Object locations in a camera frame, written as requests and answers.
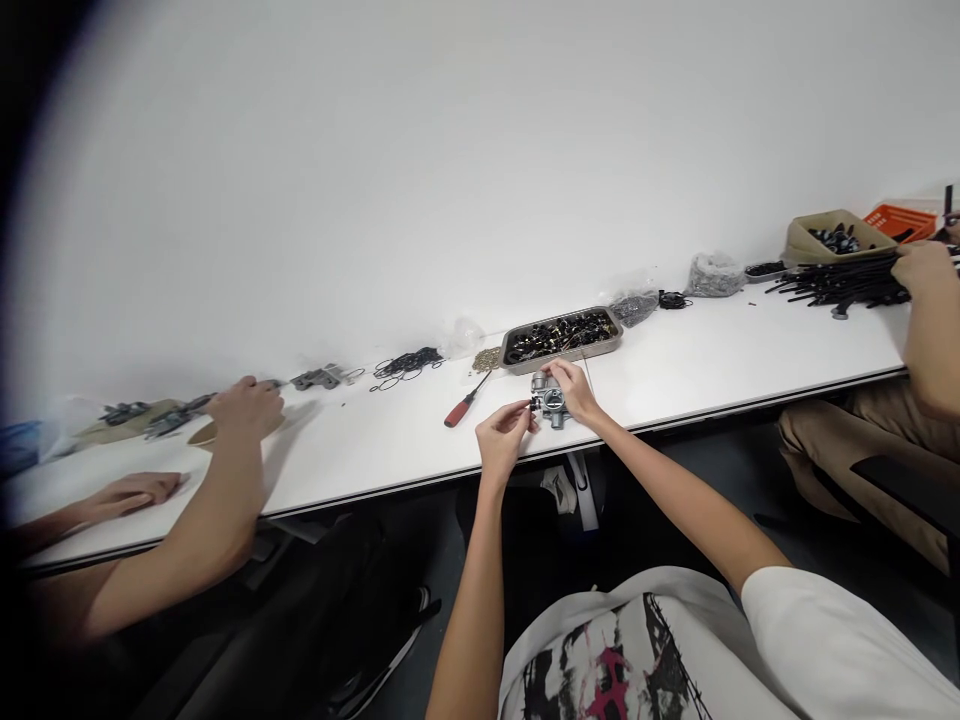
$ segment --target white t-shirt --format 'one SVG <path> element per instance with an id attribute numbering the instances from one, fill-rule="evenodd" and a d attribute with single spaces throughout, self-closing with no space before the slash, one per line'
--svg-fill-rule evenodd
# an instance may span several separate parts
<path id="1" fill-rule="evenodd" d="M 507 654 L 500 717 L 960 718 L 960 691 L 826 578 L 763 568 L 742 602 L 676 567 L 563 598 Z"/>

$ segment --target carburetor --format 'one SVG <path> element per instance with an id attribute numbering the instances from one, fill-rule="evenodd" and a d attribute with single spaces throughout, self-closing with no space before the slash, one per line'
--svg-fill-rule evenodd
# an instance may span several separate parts
<path id="1" fill-rule="evenodd" d="M 550 427 L 563 430 L 563 421 L 570 417 L 563 390 L 557 379 L 537 371 L 530 380 L 530 412 L 540 410 L 543 419 L 550 418 Z"/>

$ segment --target graphic print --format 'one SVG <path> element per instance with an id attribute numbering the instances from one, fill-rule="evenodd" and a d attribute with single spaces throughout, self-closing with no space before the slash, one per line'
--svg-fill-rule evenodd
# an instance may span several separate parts
<path id="1" fill-rule="evenodd" d="M 524 720 L 710 720 L 653 593 L 642 608 L 622 605 L 537 654 L 521 677 Z M 625 653 L 625 631 L 642 652 Z"/>

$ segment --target khaki pants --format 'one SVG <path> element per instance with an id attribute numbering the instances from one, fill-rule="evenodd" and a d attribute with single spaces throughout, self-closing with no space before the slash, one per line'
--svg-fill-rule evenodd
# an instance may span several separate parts
<path id="1" fill-rule="evenodd" d="M 823 400 L 806 400 L 780 416 L 781 449 L 800 494 L 823 512 L 853 516 L 813 474 L 813 466 L 943 573 L 948 572 L 946 537 L 915 513 L 850 470 L 873 455 L 887 455 L 931 480 L 960 492 L 960 426 L 925 417 L 906 380 L 857 390 L 850 411 Z"/>

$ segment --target hand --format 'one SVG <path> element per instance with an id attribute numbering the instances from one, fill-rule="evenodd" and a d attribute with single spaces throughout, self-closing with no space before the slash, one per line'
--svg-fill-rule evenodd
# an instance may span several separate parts
<path id="1" fill-rule="evenodd" d="M 517 464 L 520 441 L 528 430 L 531 433 L 540 431 L 530 412 L 529 400 L 504 405 L 477 425 L 482 477 L 489 478 L 498 487 L 506 486 L 510 472 Z"/>
<path id="2" fill-rule="evenodd" d="M 547 375 L 552 375 L 560 383 L 567 410 L 578 422 L 590 427 L 592 422 L 603 415 L 603 410 L 593 396 L 583 368 L 563 358 L 557 358 L 548 362 L 540 370 Z"/>
<path id="3" fill-rule="evenodd" d="M 207 414 L 217 424 L 217 435 L 233 432 L 265 438 L 276 427 L 283 410 L 280 391 L 271 382 L 258 383 L 251 375 L 207 403 Z"/>
<path id="4" fill-rule="evenodd" d="M 180 484 L 180 473 L 134 473 L 76 504 L 77 523 L 99 523 L 148 505 L 162 505 Z"/>
<path id="5" fill-rule="evenodd" d="M 957 282 L 957 271 L 943 243 L 907 243 L 898 247 L 897 252 L 903 257 L 897 260 L 891 272 L 911 295 L 927 288 L 949 287 Z"/>

